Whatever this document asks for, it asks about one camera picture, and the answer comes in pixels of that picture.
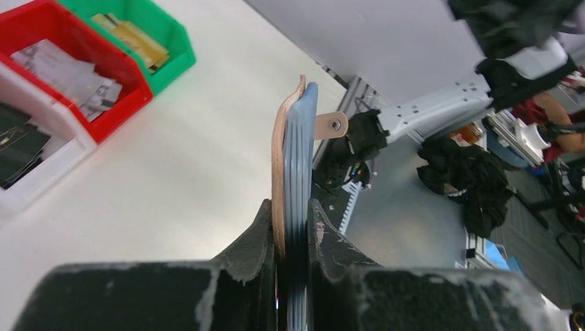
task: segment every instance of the white wall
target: white wall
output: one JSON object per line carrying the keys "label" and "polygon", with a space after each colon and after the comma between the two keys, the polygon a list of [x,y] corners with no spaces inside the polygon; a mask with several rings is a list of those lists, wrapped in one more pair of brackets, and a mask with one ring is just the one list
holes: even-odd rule
{"label": "white wall", "polygon": [[[320,64],[391,103],[452,83],[483,58],[440,0],[246,0]],[[566,45],[584,45],[566,36]]]}

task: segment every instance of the white table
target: white table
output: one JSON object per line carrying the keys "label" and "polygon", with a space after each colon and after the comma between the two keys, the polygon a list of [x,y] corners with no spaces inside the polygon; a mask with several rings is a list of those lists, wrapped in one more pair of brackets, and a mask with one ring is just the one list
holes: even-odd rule
{"label": "white table", "polygon": [[187,27],[198,62],[31,208],[0,221],[0,330],[56,265],[215,256],[270,197],[272,126],[299,75],[319,83],[320,113],[345,93],[241,0],[158,2]]}

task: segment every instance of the white bin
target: white bin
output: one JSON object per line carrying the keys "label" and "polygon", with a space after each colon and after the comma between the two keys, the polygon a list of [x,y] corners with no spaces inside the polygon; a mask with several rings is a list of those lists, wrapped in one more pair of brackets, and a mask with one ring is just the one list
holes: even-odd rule
{"label": "white bin", "polygon": [[32,116],[49,134],[43,162],[7,190],[0,188],[0,216],[24,210],[96,147],[69,109],[0,63],[0,101]]}

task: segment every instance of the storage bin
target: storage bin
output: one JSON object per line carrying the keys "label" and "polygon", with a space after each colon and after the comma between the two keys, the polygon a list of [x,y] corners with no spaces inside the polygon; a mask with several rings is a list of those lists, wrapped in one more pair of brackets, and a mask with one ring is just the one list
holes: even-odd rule
{"label": "storage bin", "polygon": [[[159,94],[172,81],[195,64],[196,58],[185,28],[150,0],[58,0],[89,26],[127,52],[139,65],[154,94]],[[118,38],[92,21],[96,14],[113,13],[122,21],[130,21],[169,51],[170,59],[154,74],[142,60]]]}
{"label": "storage bin", "polygon": [[25,209],[97,144],[67,107],[3,63],[0,87],[0,101],[31,115],[39,130],[51,136],[43,162],[7,190],[0,188],[0,214],[7,215]]}
{"label": "storage bin", "polygon": [[[71,109],[97,143],[152,99],[139,66],[125,52],[53,0],[36,0],[0,14],[0,61]],[[93,122],[78,107],[10,58],[13,52],[49,39],[72,57],[95,63],[95,72],[123,88],[116,104]]]}

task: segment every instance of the orange object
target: orange object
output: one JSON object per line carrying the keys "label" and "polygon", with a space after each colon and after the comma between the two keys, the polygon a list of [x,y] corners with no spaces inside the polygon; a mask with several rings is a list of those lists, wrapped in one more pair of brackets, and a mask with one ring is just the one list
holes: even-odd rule
{"label": "orange object", "polygon": [[455,140],[460,146],[471,146],[479,141],[484,136],[484,133],[475,123],[471,123],[450,133],[449,138]]}

